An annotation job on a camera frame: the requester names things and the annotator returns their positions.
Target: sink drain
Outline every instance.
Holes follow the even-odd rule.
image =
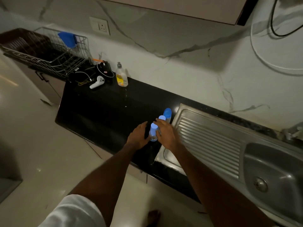
[[[268,191],[267,183],[260,177],[255,177],[254,186],[256,187],[256,189],[258,191],[261,191],[261,192],[267,192]]]

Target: white controller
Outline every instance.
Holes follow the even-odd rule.
[[[93,83],[91,86],[89,86],[89,88],[93,89],[93,88],[98,87],[102,84],[104,84],[104,78],[102,76],[97,76],[97,81],[95,83]]]

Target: switch plate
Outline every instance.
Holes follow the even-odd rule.
[[[92,29],[98,33],[110,35],[107,20],[89,17]]]

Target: white t-shirt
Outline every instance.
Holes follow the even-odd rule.
[[[106,227],[97,206],[86,197],[67,195],[39,227]]]

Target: dish rack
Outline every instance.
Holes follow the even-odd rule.
[[[35,31],[17,28],[0,34],[0,46],[39,71],[66,78],[84,62],[93,62],[87,37],[74,35],[76,47],[68,48],[58,36],[60,32],[46,27]]]

